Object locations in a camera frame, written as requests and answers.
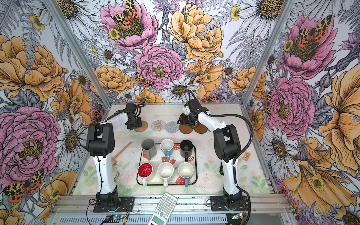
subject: floral tablecloth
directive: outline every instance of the floral tablecloth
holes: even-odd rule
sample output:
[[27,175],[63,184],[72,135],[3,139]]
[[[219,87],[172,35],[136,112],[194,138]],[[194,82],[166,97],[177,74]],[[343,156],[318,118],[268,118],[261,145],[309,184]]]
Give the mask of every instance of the floral tablecloth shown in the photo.
[[[222,114],[225,112],[234,112],[240,114],[238,105],[207,105],[213,114]],[[122,105],[115,105],[110,111],[113,112],[123,109]],[[177,121],[182,113],[182,105],[147,105],[146,110],[143,108],[141,113],[142,120],[149,123],[149,128],[143,134],[133,134],[126,130],[126,126],[122,126],[115,131],[116,147],[113,152],[115,155],[129,141],[132,144],[116,159],[117,164],[113,166],[114,180],[118,188],[119,195],[149,195],[163,194],[165,191],[171,194],[221,194],[224,184],[224,178],[219,173],[221,161],[214,151],[214,140],[211,132],[198,134],[193,131],[191,134],[185,135],[181,132],[169,134],[165,130],[154,132],[151,130],[151,123],[155,120],[164,120],[166,123]],[[223,120],[227,124],[234,124],[237,127],[241,146],[245,146],[249,134],[245,127],[245,123],[231,117],[224,117]],[[141,156],[141,141],[146,138],[153,138],[159,143],[161,140],[170,138],[175,143],[181,140],[189,139],[197,147],[197,167],[198,180],[194,185],[187,188],[181,186],[146,186],[139,185],[136,181],[137,168]],[[240,156],[238,163],[238,179],[240,187],[249,193],[270,193],[267,186],[264,173],[257,158],[255,149],[251,144],[247,152],[251,153],[248,161]],[[97,176],[93,159],[89,158],[85,168],[80,176],[73,195],[94,195],[97,192]]]

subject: woven coaster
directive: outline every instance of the woven coaster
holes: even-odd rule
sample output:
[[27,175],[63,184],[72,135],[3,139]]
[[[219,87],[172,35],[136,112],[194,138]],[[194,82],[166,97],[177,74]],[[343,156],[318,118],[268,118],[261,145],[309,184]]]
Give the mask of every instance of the woven coaster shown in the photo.
[[135,128],[134,131],[136,132],[144,132],[148,128],[148,123],[146,121],[141,121],[143,124],[141,127]]
[[176,122],[171,121],[166,124],[165,130],[170,134],[176,133],[179,130],[179,125]]
[[157,120],[151,124],[151,129],[153,129],[153,131],[162,131],[165,129],[165,125],[165,121]]

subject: white mug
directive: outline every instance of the white mug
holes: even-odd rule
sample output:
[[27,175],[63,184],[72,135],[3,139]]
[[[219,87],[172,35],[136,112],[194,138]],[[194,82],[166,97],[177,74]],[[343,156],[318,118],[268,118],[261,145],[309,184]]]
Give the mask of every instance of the white mug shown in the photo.
[[179,175],[182,179],[185,181],[185,187],[189,185],[189,178],[194,173],[194,167],[188,162],[183,162],[179,165],[177,171],[179,172]]
[[154,168],[148,162],[141,164],[138,168],[138,175],[143,180],[143,186],[146,186],[147,182],[154,177]]
[[158,167],[158,175],[164,181],[164,187],[167,188],[167,184],[174,177],[174,167],[169,162],[163,162]]

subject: yellow peony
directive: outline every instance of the yellow peony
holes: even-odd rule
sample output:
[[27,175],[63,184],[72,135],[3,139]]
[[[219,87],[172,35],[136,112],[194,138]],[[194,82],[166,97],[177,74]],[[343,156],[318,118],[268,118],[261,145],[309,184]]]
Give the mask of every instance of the yellow peony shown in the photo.
[[187,59],[210,62],[221,52],[224,31],[218,26],[200,35],[206,25],[212,22],[210,14],[204,14],[196,5],[186,6],[186,14],[176,11],[171,18],[169,32],[174,35],[175,43],[184,43],[188,49]]

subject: gray mug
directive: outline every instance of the gray mug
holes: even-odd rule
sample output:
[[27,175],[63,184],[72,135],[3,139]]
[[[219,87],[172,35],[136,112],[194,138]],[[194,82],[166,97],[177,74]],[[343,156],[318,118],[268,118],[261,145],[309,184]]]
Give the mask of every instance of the gray mug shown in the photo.
[[148,138],[143,140],[141,143],[141,148],[143,152],[146,154],[147,159],[150,161],[152,157],[156,156],[156,147],[153,139]]

